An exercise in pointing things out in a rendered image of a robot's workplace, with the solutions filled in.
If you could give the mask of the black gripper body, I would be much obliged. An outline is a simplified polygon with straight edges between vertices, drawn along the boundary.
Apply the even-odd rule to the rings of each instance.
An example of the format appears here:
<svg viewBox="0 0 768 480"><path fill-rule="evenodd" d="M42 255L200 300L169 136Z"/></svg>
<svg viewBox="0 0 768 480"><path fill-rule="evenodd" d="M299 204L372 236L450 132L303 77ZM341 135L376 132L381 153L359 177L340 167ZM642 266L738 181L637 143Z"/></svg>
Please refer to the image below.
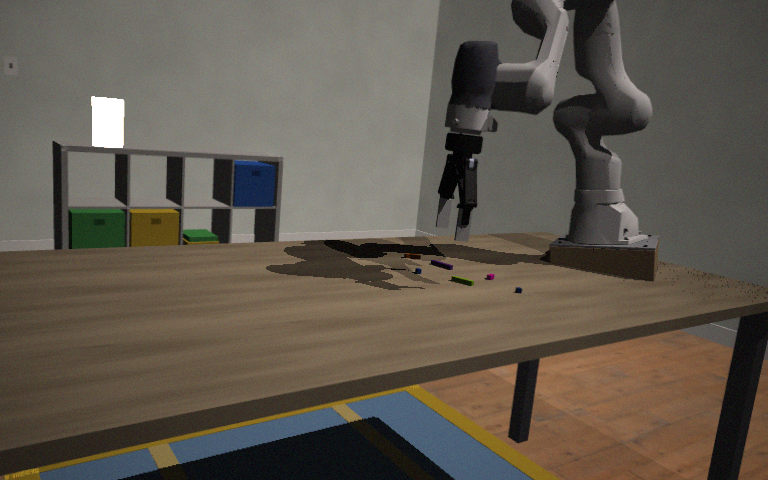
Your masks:
<svg viewBox="0 0 768 480"><path fill-rule="evenodd" d="M463 175L464 159L472 159L472 154L480 154L482 149L482 136L448 133L445 149L453 151L451 160L458 161L459 174Z"/></svg>

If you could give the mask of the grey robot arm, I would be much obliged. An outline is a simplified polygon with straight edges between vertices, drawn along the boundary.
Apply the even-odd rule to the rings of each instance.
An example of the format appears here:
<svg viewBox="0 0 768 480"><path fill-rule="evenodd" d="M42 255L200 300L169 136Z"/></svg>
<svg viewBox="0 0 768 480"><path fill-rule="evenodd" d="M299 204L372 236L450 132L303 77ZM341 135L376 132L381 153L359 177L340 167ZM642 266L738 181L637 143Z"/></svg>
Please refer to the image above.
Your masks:
<svg viewBox="0 0 768 480"><path fill-rule="evenodd" d="M575 69L593 83L596 94L561 100L553 113L555 128L568 140L576 159L575 205L565 238L603 245L648 239L624 203L622 162L606 149L602 138L643 130L652 117L649 97L624 69L616 1L512 0L511 9L519 28L541 40L536 60L502 64L495 42L461 44L445 127L451 127L450 132L481 135L481 131L497 131L491 109L537 115L548 107L568 33L566 10L576 9Z"/></svg>

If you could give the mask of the lime green rod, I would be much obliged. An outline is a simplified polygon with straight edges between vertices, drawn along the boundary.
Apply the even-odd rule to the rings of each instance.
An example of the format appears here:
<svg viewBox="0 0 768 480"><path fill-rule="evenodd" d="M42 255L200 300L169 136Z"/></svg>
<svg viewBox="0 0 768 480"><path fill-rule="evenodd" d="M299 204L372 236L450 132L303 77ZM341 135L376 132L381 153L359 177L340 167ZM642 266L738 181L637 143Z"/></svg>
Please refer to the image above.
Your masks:
<svg viewBox="0 0 768 480"><path fill-rule="evenodd" d="M452 276L451 281L458 282L458 283L465 284L465 285L469 285L469 286L473 286L474 285L474 281L473 280L469 280L469 279L465 279L465 278L461 278L461 277L457 277L457 276Z"/></svg>

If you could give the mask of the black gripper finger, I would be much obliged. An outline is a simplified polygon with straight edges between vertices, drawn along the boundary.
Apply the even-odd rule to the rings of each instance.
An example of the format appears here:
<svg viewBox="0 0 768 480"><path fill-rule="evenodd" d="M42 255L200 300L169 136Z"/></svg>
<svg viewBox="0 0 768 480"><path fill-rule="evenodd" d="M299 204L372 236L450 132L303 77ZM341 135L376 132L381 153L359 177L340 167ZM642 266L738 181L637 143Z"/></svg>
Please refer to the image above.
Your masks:
<svg viewBox="0 0 768 480"><path fill-rule="evenodd" d="M453 161L455 179L458 181L459 199L455 241L468 242L473 208L477 207L477 159L465 158L463 175L459 174L458 161Z"/></svg>
<svg viewBox="0 0 768 480"><path fill-rule="evenodd" d="M440 194L436 227L448 228L449 218L451 211L452 199L454 199L454 191L458 184L455 177L452 177L453 161L451 160L453 154L447 155L446 165L442 175L441 183L439 186L438 194Z"/></svg>

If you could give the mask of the purple rod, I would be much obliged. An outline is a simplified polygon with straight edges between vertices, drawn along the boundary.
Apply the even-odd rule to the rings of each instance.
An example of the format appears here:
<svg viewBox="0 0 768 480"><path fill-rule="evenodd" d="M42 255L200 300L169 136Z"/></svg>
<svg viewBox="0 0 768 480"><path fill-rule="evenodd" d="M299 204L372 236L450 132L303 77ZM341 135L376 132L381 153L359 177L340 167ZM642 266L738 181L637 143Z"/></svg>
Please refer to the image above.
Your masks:
<svg viewBox="0 0 768 480"><path fill-rule="evenodd" d="M442 267L442 268L448 269L448 270L453 270L453 265L446 264L446 263L443 263L443 262L440 262L440 261L431 260L431 264L435 265L435 266L438 266L438 267Z"/></svg>

